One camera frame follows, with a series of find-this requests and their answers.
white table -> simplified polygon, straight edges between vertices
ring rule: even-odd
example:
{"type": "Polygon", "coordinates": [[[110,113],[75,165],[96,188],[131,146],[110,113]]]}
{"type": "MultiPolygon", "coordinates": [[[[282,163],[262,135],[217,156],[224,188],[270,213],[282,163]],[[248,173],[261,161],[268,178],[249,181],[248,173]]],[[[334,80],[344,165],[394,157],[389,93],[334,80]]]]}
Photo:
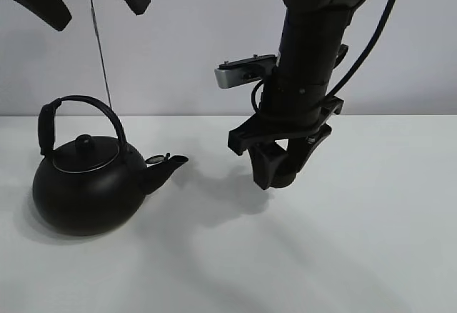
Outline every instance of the white table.
{"type": "MultiPolygon", "coordinates": [[[[227,149],[243,117],[129,117],[145,157],[191,163],[122,228],[36,220],[36,118],[0,118],[1,313],[457,312],[457,117],[335,117],[296,183],[263,192],[227,149]]],[[[59,118],[58,142],[113,134],[59,118]]]]}

kettle body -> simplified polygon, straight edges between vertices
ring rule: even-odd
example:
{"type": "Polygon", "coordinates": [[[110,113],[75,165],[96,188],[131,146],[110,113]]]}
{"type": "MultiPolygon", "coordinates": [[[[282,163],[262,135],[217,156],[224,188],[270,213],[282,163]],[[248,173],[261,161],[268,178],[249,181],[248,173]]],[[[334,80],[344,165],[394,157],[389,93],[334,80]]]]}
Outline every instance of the kettle body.
{"type": "Polygon", "coordinates": [[[111,111],[89,96],[67,96],[41,110],[44,159],[34,177],[33,200],[41,217],[62,233],[90,236],[116,228],[135,214],[146,195],[188,161],[184,156],[159,157],[158,164],[148,167],[139,151],[126,142],[114,113],[108,116],[118,139],[82,135],[54,150],[54,117],[62,101],[84,101],[111,111]]]}

white wall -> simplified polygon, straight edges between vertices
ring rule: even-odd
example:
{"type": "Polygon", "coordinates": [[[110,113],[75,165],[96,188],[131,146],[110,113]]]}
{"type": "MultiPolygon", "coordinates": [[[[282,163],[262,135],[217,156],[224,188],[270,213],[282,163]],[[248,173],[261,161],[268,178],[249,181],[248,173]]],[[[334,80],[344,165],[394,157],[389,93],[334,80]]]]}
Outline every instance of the white wall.
{"type": "MultiPolygon", "coordinates": [[[[64,1],[74,20],[57,34],[0,0],[1,114],[35,114],[68,93],[106,97],[88,0],[64,1]]],[[[457,114],[455,1],[398,0],[379,45],[341,95],[347,114],[457,114]]],[[[213,70],[224,60],[276,53],[282,0],[153,0],[140,17],[122,0],[95,2],[118,113],[251,113],[252,86],[222,91],[213,70]]],[[[334,82],[366,45],[385,3],[370,0],[356,15],[334,82]]],[[[80,109],[67,112],[86,113],[80,109]]]]}

kettle lid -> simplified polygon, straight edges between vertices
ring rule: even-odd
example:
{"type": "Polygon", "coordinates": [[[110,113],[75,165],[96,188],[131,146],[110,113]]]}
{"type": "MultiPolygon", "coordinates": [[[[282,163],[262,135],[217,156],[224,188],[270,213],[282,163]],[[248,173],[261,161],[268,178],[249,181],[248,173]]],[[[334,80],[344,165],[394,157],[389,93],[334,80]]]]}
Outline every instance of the kettle lid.
{"type": "Polygon", "coordinates": [[[103,168],[118,155],[117,139],[83,134],[54,150],[52,162],[62,172],[84,173],[103,168]]]}

black cable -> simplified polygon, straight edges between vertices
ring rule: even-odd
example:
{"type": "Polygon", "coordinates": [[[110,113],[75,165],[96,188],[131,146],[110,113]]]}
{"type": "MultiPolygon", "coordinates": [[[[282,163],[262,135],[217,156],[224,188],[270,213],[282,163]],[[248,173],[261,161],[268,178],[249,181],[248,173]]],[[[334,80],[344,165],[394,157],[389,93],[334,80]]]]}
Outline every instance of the black cable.
{"type": "Polygon", "coordinates": [[[388,18],[390,17],[393,6],[395,5],[396,0],[388,0],[386,8],[384,9],[383,15],[381,16],[381,19],[379,20],[378,26],[376,27],[376,30],[374,32],[374,35],[371,37],[368,45],[366,48],[363,50],[362,54],[359,56],[359,58],[356,60],[354,65],[349,69],[348,73],[340,80],[340,82],[335,85],[335,87],[327,94],[325,97],[324,101],[327,101],[331,98],[333,98],[337,93],[344,88],[345,85],[349,82],[349,80],[354,76],[354,74],[357,72],[357,70],[360,69],[364,61],[368,58],[370,53],[373,51],[374,46],[378,42],[379,38],[381,37],[384,27],[387,25],[388,18]]]}
{"type": "MultiPolygon", "coordinates": [[[[326,97],[321,102],[319,102],[315,107],[310,109],[310,111],[313,111],[314,109],[319,108],[326,101],[332,99],[337,93],[340,92],[340,90],[342,90],[342,88],[344,88],[345,85],[347,85],[349,80],[360,69],[360,67],[362,66],[364,61],[368,58],[370,53],[373,51],[376,43],[380,39],[380,37],[381,37],[381,35],[383,33],[383,30],[387,25],[387,21],[388,21],[390,15],[392,13],[393,6],[395,5],[395,3],[396,3],[396,0],[388,0],[387,1],[386,8],[384,9],[384,12],[383,12],[383,14],[381,16],[381,19],[379,20],[378,26],[376,27],[376,30],[375,30],[373,36],[371,37],[371,39],[370,39],[368,45],[366,46],[366,48],[363,50],[362,54],[357,58],[357,60],[354,63],[354,65],[349,69],[348,73],[340,80],[340,82],[337,85],[335,85],[335,87],[332,90],[330,90],[330,92],[326,95],[326,97]]],[[[257,83],[257,85],[254,87],[254,89],[252,91],[252,95],[251,95],[252,107],[253,107],[254,111],[262,119],[266,119],[266,120],[269,120],[269,121],[288,121],[290,119],[297,119],[297,118],[300,117],[300,116],[296,116],[296,115],[295,116],[271,116],[271,115],[262,113],[260,111],[258,105],[257,105],[256,95],[257,95],[258,90],[263,86],[263,84],[264,84],[264,80],[262,80],[259,83],[257,83]]]]}

